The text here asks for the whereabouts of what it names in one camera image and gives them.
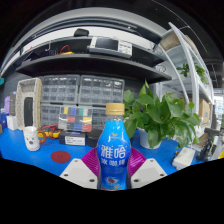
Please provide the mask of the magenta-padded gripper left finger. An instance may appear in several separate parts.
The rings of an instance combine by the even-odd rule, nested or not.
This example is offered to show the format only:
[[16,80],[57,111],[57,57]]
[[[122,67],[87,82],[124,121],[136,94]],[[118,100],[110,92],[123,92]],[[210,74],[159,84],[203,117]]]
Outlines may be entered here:
[[60,177],[84,188],[97,189],[99,174],[97,150],[93,148],[81,159],[74,158]]

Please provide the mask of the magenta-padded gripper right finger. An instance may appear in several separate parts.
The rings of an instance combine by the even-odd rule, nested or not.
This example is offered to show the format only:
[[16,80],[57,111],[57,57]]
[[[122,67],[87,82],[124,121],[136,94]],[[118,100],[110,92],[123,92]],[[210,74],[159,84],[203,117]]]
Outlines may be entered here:
[[128,161],[130,188],[136,189],[166,176],[166,172],[154,158],[146,159],[137,149],[131,149]]

